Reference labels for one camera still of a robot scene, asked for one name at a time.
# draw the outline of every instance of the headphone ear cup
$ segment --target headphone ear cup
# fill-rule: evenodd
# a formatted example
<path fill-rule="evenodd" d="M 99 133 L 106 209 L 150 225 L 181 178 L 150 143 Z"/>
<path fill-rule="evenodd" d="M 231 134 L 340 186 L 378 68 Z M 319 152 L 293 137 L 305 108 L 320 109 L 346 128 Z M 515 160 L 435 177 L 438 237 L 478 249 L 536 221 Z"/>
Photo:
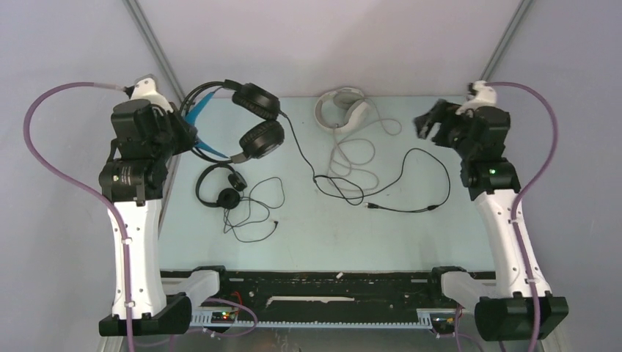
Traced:
<path fill-rule="evenodd" d="M 345 113 L 345 123 L 352 123 L 354 126 L 359 126 L 367 117 L 367 109 L 369 108 L 370 105 L 365 100 L 358 100 Z"/>
<path fill-rule="evenodd" d="M 240 138 L 240 147 L 249 158 L 261 158 L 285 140 L 283 126 L 276 120 L 268 120 L 251 128 Z"/>
<path fill-rule="evenodd" d="M 216 204 L 225 209 L 233 209 L 240 204 L 240 194 L 233 188 L 225 188 L 218 194 Z"/>
<path fill-rule="evenodd" d="M 227 176 L 227 179 L 229 180 L 231 186 L 238 192 L 242 192 L 248 186 L 246 184 L 246 180 L 244 179 L 244 177 L 242 177 L 242 174 L 237 171 L 229 174 L 229 176 Z"/>
<path fill-rule="evenodd" d="M 281 110 L 279 98 L 252 83 L 233 93 L 231 101 L 264 120 L 276 120 Z"/>

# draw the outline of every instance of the table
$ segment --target table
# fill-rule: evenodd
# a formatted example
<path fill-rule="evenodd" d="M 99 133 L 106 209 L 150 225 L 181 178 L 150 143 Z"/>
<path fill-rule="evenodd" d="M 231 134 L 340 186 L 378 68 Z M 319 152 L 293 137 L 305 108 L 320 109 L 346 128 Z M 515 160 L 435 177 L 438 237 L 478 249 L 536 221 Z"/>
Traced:
<path fill-rule="evenodd" d="M 341 199 L 321 194 L 313 185 L 311 171 L 299 155 L 289 125 L 282 117 L 285 143 L 260 160 L 234 166 L 253 186 L 280 176 L 285 187 L 285 205 L 273 210 L 277 231 L 266 241 L 239 243 L 233 234 L 223 234 L 222 209 L 202 206 L 194 197 L 194 184 L 209 164 L 191 153 L 180 161 L 167 200 L 161 225 L 159 258 L 162 269 L 189 270 L 200 265 L 225 265 L 227 270 L 245 271 L 429 271 L 439 265 L 459 265 L 469 271 L 493 271 L 488 238 L 475 206 L 460 181 L 460 158 L 453 150 L 416 138 L 413 117 L 419 116 L 438 98 L 460 103 L 461 97 L 374 98 L 385 118 L 403 124 L 399 136 L 386 135 L 378 124 L 359 134 L 376 145 L 376 157 L 366 169 L 374 171 L 386 185 L 400 172 L 405 152 L 420 147 L 442 161 L 450 173 L 451 195 L 442 207 L 427 213 L 402 214 L 353 207 Z M 282 98 L 281 109 L 293 121 L 301 148 L 319 173 L 327 170 L 332 136 L 315 123 L 316 98 Z M 336 108 L 325 106 L 326 115 Z M 368 121 L 376 118 L 372 113 Z M 240 152 L 238 139 L 260 119 L 230 99 L 213 99 L 197 119 L 199 135 L 226 155 Z M 364 144 L 345 148 L 353 159 L 370 153 Z M 202 197 L 216 199 L 229 186 L 228 171 L 219 169 L 206 178 Z M 369 180 L 362 175 L 356 182 Z M 416 209 L 442 201 L 447 192 L 444 171 L 424 153 L 413 152 L 406 160 L 402 179 L 383 194 L 366 198 L 391 208 Z M 261 185 L 256 199 L 268 204 L 280 201 L 277 183 Z M 232 210 L 232 221 L 242 219 L 246 206 Z M 253 219 L 263 216 L 253 208 Z M 261 238 L 274 227 L 267 221 L 241 228 L 243 239 Z"/>

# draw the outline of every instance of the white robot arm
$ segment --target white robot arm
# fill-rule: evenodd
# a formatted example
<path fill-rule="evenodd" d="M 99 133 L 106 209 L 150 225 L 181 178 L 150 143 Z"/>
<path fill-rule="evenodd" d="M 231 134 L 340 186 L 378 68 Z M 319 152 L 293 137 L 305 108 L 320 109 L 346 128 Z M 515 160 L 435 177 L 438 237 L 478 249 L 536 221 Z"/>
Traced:
<path fill-rule="evenodd" d="M 542 307 L 539 338 L 544 338 L 568 314 L 568 305 L 564 297 L 552 296 L 538 267 L 521 203 L 516 220 L 511 218 L 521 186 L 513 165 L 502 157 L 510 115 L 496 107 L 497 94 L 485 81 L 472 84 L 468 98 L 462 105 L 439 100 L 427 114 L 415 118 L 414 124 L 422 139 L 430 137 L 432 127 L 440 124 L 431 141 L 453 148 L 461 156 L 462 183 L 486 226 L 496 285 L 485 286 L 458 267 L 433 269 L 430 283 L 437 286 L 433 291 L 474 312 L 478 331 L 485 340 L 527 340 L 533 326 L 533 300 L 538 299 Z M 524 242 L 533 280 L 527 276 L 514 222 Z M 532 295 L 531 282 L 537 298 Z"/>
<path fill-rule="evenodd" d="M 134 334 L 182 334 L 192 309 L 219 291 L 215 271 L 195 271 L 164 294 L 158 262 L 158 221 L 167 162 L 194 145 L 196 129 L 185 125 L 168 100 L 158 93 L 153 77 L 139 79 L 130 100 L 114 108 L 117 138 L 100 174 L 103 195 L 121 213 L 128 232 L 132 316 L 125 307 L 125 258 L 119 224 L 109 212 L 114 231 L 117 283 L 110 316 L 100 322 L 102 336 L 125 335 L 125 321 L 133 320 Z M 121 158 L 114 159 L 116 150 Z"/>

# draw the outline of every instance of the white cable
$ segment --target white cable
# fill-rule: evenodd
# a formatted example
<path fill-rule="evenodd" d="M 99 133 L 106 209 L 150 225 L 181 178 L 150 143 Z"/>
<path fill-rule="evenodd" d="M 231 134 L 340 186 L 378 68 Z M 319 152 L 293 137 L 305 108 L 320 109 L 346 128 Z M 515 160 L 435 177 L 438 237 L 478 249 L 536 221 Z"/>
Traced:
<path fill-rule="evenodd" d="M 366 192 L 366 191 L 374 191 L 375 189 L 378 188 L 378 186 L 380 186 L 380 177 L 378 177 L 378 175 L 376 175 L 376 173 L 371 172 L 369 170 L 366 169 L 362 169 L 360 167 L 356 167 L 356 166 L 364 166 L 369 164 L 374 157 L 376 157 L 376 146 L 369 140 L 366 138 L 355 138 L 355 139 L 350 139 L 350 137 L 352 137 L 355 133 L 362 131 L 364 129 L 366 129 L 367 127 L 376 124 L 378 122 L 380 122 L 380 125 L 382 127 L 382 129 L 384 130 L 385 133 L 387 133 L 389 136 L 397 136 L 398 134 L 400 134 L 402 132 L 402 124 L 401 122 L 397 121 L 396 119 L 385 119 L 381 116 L 380 111 L 378 110 L 378 107 L 376 106 L 376 103 L 374 103 L 373 100 L 369 99 L 369 98 L 365 98 L 366 102 L 371 103 L 371 106 L 373 107 L 373 109 L 376 111 L 376 115 L 378 116 L 378 119 L 372 122 L 369 122 L 368 124 L 364 125 L 363 127 L 353 131 L 352 133 L 348 134 L 347 136 L 343 137 L 341 140 L 337 140 L 337 134 L 334 132 L 335 128 L 333 128 L 333 148 L 331 149 L 330 152 L 330 158 L 329 158 L 329 169 L 327 174 L 330 175 L 331 173 L 338 176 L 338 177 L 347 177 L 349 175 L 352 174 L 353 171 L 358 171 L 358 172 L 364 172 L 367 173 L 369 175 L 371 175 L 374 179 L 375 179 L 375 183 L 373 186 L 370 187 L 361 187 L 360 189 L 358 188 L 343 188 L 343 187 L 339 187 L 337 186 L 337 184 L 333 183 L 333 186 L 335 188 L 340 189 L 341 191 L 349 191 L 349 192 L 360 192 L 361 189 Z M 393 121 L 396 122 L 400 127 L 399 130 L 397 132 L 389 132 L 389 130 L 387 129 L 387 127 L 384 125 L 385 121 Z M 342 146 L 346 143 L 351 143 L 351 142 L 366 142 L 368 143 L 371 148 L 372 148 L 372 155 L 371 157 L 369 157 L 369 159 L 367 159 L 366 161 L 363 162 L 353 162 L 352 160 L 350 160 L 350 158 L 345 154 L 345 152 L 343 151 Z M 342 162 L 339 162 L 335 159 L 336 154 L 339 154 L 341 156 L 341 158 L 343 158 L 343 160 L 345 161 L 345 164 Z M 347 169 L 346 173 L 339 173 L 337 171 L 334 170 L 334 165 L 338 165 L 341 166 L 344 169 Z"/>

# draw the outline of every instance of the metal frame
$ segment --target metal frame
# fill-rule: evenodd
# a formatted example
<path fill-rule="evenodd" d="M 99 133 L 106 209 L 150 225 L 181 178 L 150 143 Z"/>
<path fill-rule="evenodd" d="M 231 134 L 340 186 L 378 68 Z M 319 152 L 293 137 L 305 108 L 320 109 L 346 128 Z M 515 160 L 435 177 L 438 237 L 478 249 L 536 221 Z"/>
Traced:
<path fill-rule="evenodd" d="M 151 25 L 149 24 L 147 17 L 144 15 L 144 12 L 138 0 L 122 1 L 123 4 L 125 4 L 125 7 L 128 9 L 128 12 L 132 17 L 134 23 L 136 24 L 136 27 L 140 32 L 144 43 L 147 44 L 147 48 L 149 48 L 149 51 L 151 52 L 155 63 L 162 71 L 164 79 L 166 79 L 167 82 L 171 85 L 175 96 L 181 103 L 186 94 L 184 94 L 181 84 L 177 80 L 177 76 L 175 75 L 175 72 L 173 71 L 169 60 L 167 59 L 166 54 L 164 54 L 164 50 L 162 50 L 158 38 L 156 38 L 156 35 L 153 34 L 153 29 L 151 29 Z"/>
<path fill-rule="evenodd" d="M 484 68 L 484 71 L 480 76 L 481 81 L 490 81 L 490 78 L 494 74 L 494 71 L 497 69 L 499 62 L 501 62 L 501 59 L 505 55 L 505 52 L 508 50 L 511 41 L 516 34 L 516 31 L 518 30 L 525 17 L 527 17 L 527 13 L 534 2 L 535 0 L 521 0 L 521 3 L 516 8 L 516 11 L 512 16 L 508 27 L 505 29 L 505 32 L 503 32 L 501 40 L 499 40 L 497 47 L 494 49 L 490 60 L 486 64 L 486 67 Z"/>

